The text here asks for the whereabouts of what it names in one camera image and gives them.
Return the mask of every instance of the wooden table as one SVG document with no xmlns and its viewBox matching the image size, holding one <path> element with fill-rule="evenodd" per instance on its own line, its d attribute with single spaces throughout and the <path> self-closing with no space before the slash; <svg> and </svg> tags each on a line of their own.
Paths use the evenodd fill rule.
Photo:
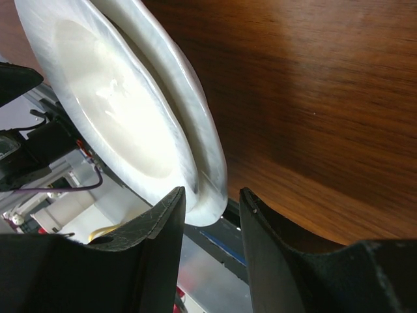
<svg viewBox="0 0 417 313">
<path fill-rule="evenodd" d="M 39 67 L 12 0 L 0 53 Z M 230 197 L 343 244 L 417 237 L 417 5 L 146 0 L 195 67 Z"/>
</svg>

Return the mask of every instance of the cable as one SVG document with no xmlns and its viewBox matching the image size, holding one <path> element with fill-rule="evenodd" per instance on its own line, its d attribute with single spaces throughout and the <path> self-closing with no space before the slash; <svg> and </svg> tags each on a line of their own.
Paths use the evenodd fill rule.
<svg viewBox="0 0 417 313">
<path fill-rule="evenodd" d="M 178 291 L 175 292 L 175 300 L 174 304 L 177 306 L 180 313 L 188 313 L 184 302 L 182 302 L 180 295 L 178 294 Z"/>
<path fill-rule="evenodd" d="M 87 158 L 93 158 L 93 156 L 90 154 L 90 152 L 88 152 L 88 150 L 84 146 L 84 143 L 80 139 L 77 139 L 76 144 L 79 147 L 79 149 L 84 152 Z"/>
<path fill-rule="evenodd" d="M 94 171 L 97 173 L 98 176 L 98 183 L 91 185 L 91 186 L 84 186 L 84 187 L 73 187 L 73 188 L 22 188 L 11 190 L 17 194 L 24 194 L 24 193 L 31 193 L 31 192 L 75 192 L 75 191 L 86 191 L 91 190 L 103 185 L 103 177 L 100 173 L 100 170 L 97 166 L 94 165 Z"/>
</svg>

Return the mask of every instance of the white plate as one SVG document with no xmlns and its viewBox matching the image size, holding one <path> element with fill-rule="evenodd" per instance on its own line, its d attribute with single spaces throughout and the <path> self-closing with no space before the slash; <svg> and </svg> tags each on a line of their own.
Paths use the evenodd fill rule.
<svg viewBox="0 0 417 313">
<path fill-rule="evenodd" d="M 214 223 L 227 205 L 227 169 L 203 89 L 191 64 L 141 1 L 91 2 L 115 24 L 165 97 L 171 99 L 169 104 L 186 134 L 199 171 L 199 200 L 187 213 L 186 223 Z"/>
<path fill-rule="evenodd" d="M 15 4 L 53 90 L 100 158 L 150 204 L 185 186 L 187 211 L 195 207 L 199 179 L 186 136 L 114 26 L 86 0 Z"/>
</svg>

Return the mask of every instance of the yellow object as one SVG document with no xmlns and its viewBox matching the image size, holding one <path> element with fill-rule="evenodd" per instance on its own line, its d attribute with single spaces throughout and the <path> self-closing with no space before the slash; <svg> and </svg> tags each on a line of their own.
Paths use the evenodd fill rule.
<svg viewBox="0 0 417 313">
<path fill-rule="evenodd" d="M 97 230 L 94 230 L 90 236 L 89 236 L 89 243 L 96 237 L 100 237 L 103 236 L 113 230 L 115 230 L 116 228 L 118 228 L 121 224 L 117 224 L 117 225 L 113 225 L 113 226 L 108 226 L 108 227 L 103 227 L 103 228 L 98 228 Z"/>
</svg>

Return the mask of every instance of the blue stripe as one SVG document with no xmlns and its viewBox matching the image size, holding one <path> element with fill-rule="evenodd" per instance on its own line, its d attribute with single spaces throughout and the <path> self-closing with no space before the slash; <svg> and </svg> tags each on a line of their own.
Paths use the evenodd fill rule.
<svg viewBox="0 0 417 313">
<path fill-rule="evenodd" d="M 210 234 L 206 233 L 205 231 L 201 230 L 200 233 L 207 237 L 211 242 L 213 242 L 215 245 L 218 245 L 224 252 L 231 255 L 234 259 L 236 259 L 238 262 L 246 266 L 246 260 L 244 256 L 241 256 L 239 253 L 231 250 L 227 245 L 222 243 L 219 239 L 211 236 Z"/>
</svg>

